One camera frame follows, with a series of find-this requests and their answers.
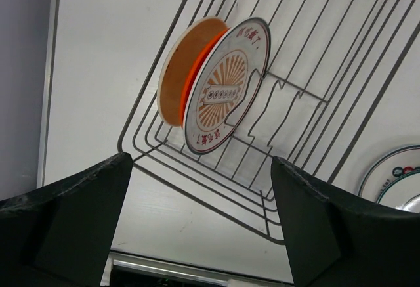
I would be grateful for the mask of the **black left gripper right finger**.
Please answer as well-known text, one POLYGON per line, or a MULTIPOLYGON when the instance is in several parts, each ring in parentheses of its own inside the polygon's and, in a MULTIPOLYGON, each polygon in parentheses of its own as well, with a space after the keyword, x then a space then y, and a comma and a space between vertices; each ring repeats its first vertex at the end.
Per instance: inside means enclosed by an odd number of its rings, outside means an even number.
POLYGON ((418 286, 419 216, 272 159, 270 176, 296 286, 418 286))

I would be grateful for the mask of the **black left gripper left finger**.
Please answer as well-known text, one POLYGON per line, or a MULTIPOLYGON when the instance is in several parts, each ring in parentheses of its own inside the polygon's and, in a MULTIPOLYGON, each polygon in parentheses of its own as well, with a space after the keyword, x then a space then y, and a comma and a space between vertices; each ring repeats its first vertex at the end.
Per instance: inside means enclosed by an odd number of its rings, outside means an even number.
POLYGON ((129 186, 121 152, 1 201, 2 286, 99 286, 129 186))

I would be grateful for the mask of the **white plate red chinese characters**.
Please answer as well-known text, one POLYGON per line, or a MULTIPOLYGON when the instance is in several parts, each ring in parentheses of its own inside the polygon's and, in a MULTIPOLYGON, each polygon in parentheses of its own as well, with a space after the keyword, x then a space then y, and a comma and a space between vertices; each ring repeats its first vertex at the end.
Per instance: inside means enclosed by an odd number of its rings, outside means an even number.
POLYGON ((382 155, 360 181, 357 195, 376 204, 419 213, 419 145, 382 155))

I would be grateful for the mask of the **white plate orange sunburst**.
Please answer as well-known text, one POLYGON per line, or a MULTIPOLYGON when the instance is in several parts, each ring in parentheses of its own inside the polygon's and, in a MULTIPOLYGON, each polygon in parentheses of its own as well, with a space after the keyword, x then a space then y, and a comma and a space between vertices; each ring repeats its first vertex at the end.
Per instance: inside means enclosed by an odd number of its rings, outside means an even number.
POLYGON ((180 107, 190 152, 208 154, 233 134, 257 96, 270 50, 270 28, 259 17, 228 28, 203 50, 184 85, 180 107))

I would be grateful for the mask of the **cream beige plate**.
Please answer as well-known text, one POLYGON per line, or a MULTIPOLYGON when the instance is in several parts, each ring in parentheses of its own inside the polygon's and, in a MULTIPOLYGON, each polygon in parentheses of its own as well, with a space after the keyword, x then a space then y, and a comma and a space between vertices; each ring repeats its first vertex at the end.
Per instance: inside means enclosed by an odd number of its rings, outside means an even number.
POLYGON ((228 26, 220 18, 209 16, 189 26, 169 51, 161 69, 157 87, 157 109, 161 119, 170 126, 180 127, 181 101, 185 99, 184 85, 203 50, 228 26))

